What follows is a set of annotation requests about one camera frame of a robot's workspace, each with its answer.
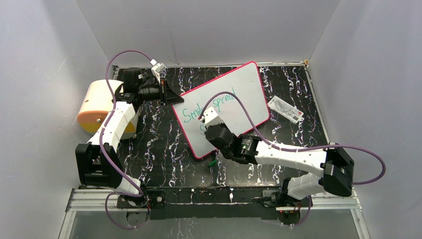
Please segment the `green marker cap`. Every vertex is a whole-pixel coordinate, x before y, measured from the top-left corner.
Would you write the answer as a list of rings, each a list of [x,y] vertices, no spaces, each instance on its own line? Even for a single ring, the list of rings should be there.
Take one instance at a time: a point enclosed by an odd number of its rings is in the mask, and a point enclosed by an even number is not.
[[[215,160],[213,160],[212,162],[210,162],[209,164],[208,164],[208,166],[209,167],[213,167],[214,165],[216,165],[217,164],[217,160],[215,159]]]

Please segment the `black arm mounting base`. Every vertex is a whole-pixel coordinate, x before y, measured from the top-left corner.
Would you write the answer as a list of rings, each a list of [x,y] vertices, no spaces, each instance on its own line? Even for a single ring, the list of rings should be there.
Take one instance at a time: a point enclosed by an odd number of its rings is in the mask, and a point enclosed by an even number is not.
[[[118,209],[145,211],[153,220],[257,218],[295,224],[308,198],[293,199],[278,187],[147,188],[140,199],[119,196]]]

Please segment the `pink framed whiteboard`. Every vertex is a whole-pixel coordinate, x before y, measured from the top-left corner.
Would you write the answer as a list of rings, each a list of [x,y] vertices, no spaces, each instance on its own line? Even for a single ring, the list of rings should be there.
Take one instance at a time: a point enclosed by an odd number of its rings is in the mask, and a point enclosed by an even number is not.
[[[205,138],[205,124],[198,119],[203,109],[213,107],[236,135],[252,130],[252,123],[259,126],[270,118],[258,65],[253,61],[189,90],[181,97],[184,102],[172,108],[196,159],[215,149]]]

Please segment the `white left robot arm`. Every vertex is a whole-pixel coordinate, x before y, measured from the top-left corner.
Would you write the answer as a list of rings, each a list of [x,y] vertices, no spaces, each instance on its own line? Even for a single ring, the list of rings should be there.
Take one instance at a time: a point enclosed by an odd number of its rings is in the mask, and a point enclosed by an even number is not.
[[[92,137],[76,147],[75,155],[81,184],[110,188],[124,195],[136,207],[148,203],[142,182],[123,172],[117,155],[122,139],[135,135],[140,106],[148,101],[161,105],[183,103],[165,79],[166,67],[155,64],[149,76],[139,68],[126,68],[118,80],[97,80],[89,85],[77,122]]]

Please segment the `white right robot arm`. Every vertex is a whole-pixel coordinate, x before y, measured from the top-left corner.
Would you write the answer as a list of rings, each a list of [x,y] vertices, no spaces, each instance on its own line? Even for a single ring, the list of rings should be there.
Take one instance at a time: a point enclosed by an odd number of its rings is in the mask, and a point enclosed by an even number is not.
[[[224,158],[239,164],[269,164],[295,168],[306,174],[284,180],[281,202],[293,206],[322,192],[349,197],[352,194],[354,161],[342,148],[314,149],[269,142],[257,136],[236,136],[224,124],[207,127],[206,139]]]

